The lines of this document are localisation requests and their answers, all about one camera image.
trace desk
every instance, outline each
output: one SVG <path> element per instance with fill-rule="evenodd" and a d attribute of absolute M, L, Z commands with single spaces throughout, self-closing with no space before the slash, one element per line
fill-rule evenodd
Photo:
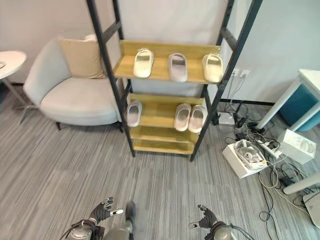
<path fill-rule="evenodd" d="M 311 93 L 318 99 L 318 103 L 315 104 L 309 111 L 307 111 L 297 122 L 295 122 L 289 129 L 296 131 L 303 124 L 305 124 L 313 115 L 320 111 L 320 71 L 315 70 L 299 70 L 299 76 L 291 86 L 284 92 L 278 101 L 273 105 L 270 111 L 264 116 L 264 118 L 256 126 L 258 129 L 262 129 L 267 122 L 279 111 L 279 109 L 285 104 L 285 102 L 294 94 L 297 88 L 303 84 Z"/>

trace white box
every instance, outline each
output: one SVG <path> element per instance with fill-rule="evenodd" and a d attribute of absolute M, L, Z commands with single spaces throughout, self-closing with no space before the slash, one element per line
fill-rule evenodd
<path fill-rule="evenodd" d="M 300 164 L 305 164 L 315 158 L 317 144 L 294 131 L 285 130 L 278 137 L 278 142 L 280 143 L 279 150 Z"/>
<path fill-rule="evenodd" d="M 260 168 L 256 170 L 249 170 L 237 156 L 234 150 L 234 145 L 235 143 L 229 144 L 228 146 L 226 146 L 222 154 L 225 157 L 225 159 L 229 162 L 230 166 L 232 167 L 232 169 L 240 179 L 250 176 L 252 174 L 256 174 L 263 169 L 263 168 Z"/>

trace white armchair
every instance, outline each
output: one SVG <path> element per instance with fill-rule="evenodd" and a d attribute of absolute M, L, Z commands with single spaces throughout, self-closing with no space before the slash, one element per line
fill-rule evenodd
<path fill-rule="evenodd" d="M 117 86 L 123 90 L 122 81 Z M 72 77 L 57 38 L 41 50 L 23 89 L 57 123 L 96 126 L 121 122 L 109 79 Z"/>

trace desk leg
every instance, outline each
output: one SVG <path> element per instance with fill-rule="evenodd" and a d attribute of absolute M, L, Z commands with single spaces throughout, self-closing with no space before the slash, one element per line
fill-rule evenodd
<path fill-rule="evenodd" d="M 269 122 L 269 120 L 279 111 L 279 109 L 292 96 L 292 94 L 294 94 L 294 92 L 297 90 L 300 84 L 300 80 L 297 79 L 290 85 L 290 87 L 284 92 L 284 94 L 279 98 L 279 100 L 276 101 L 272 108 L 267 112 L 264 118 L 262 118 L 262 120 L 256 126 L 257 129 L 262 129 Z"/>
<path fill-rule="evenodd" d="M 24 98 L 19 94 L 19 92 L 14 88 L 14 86 L 11 85 L 7 78 L 3 78 L 2 81 L 24 106 L 28 105 L 27 101 L 24 100 Z"/>
<path fill-rule="evenodd" d="M 313 115 L 320 111 L 320 102 L 314 105 L 309 111 L 307 111 L 298 121 L 296 121 L 289 129 L 295 132 L 303 124 L 305 124 Z"/>

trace robotic arm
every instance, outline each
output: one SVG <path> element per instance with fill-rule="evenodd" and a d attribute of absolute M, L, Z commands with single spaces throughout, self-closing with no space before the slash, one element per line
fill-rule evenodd
<path fill-rule="evenodd" d="M 71 225 L 71 227 L 61 236 L 60 240 L 66 236 L 67 240 L 101 240 L 105 233 L 105 228 L 98 224 L 115 215 L 122 214 L 123 209 L 111 210 L 113 197 L 108 197 L 102 201 L 91 212 L 89 219 L 80 220 Z"/>
<path fill-rule="evenodd" d="M 189 223 L 189 228 L 204 228 L 210 229 L 210 232 L 204 237 L 205 240 L 237 240 L 230 229 L 240 231 L 248 240 L 255 240 L 250 234 L 242 228 L 232 224 L 227 225 L 223 221 L 218 221 L 215 214 L 204 205 L 198 205 L 198 208 L 203 211 L 204 217 L 198 222 Z"/>

